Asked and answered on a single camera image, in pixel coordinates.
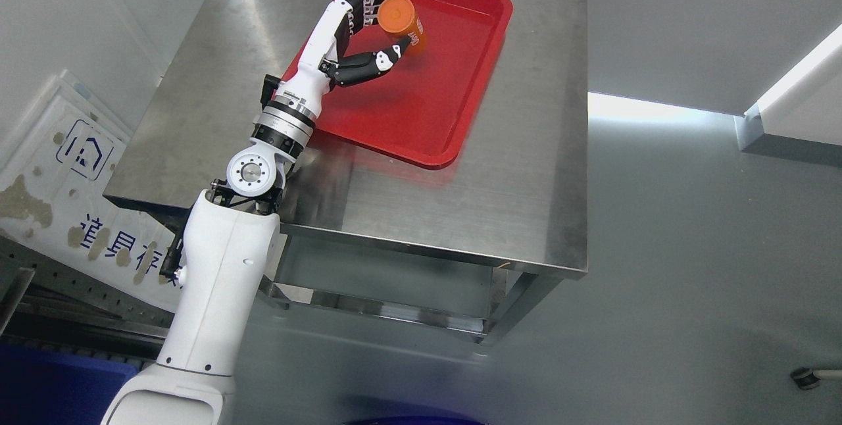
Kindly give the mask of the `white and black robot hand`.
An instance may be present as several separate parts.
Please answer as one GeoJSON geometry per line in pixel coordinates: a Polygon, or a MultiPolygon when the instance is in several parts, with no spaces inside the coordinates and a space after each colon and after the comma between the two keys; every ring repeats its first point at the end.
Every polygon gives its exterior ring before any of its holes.
{"type": "Polygon", "coordinates": [[[319,113],[322,96],[335,86],[354,86],[386,75],[402,59],[410,45],[405,36],[378,51],[347,56],[349,42],[380,23],[385,0],[332,0],[319,18],[299,56],[297,71],[280,84],[273,99],[301,103],[319,113]]]}

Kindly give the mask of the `blue robot base edge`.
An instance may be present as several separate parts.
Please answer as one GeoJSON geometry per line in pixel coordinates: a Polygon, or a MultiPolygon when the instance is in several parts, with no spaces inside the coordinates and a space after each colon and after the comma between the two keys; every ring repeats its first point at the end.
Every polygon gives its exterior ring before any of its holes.
{"type": "Polygon", "coordinates": [[[385,416],[348,421],[349,425],[480,425],[483,422],[444,416],[385,416]]]}

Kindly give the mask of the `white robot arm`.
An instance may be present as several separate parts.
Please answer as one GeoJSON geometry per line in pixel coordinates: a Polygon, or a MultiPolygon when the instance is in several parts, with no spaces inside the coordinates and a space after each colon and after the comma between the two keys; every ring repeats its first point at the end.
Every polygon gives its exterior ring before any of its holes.
{"type": "Polygon", "coordinates": [[[156,361],[128,380],[103,424],[228,424],[235,359],[257,287],[280,234],[276,205],[307,145],[331,83],[298,71],[265,89],[250,146],[232,156],[226,186],[199,194],[183,236],[182,293],[156,361]]]}

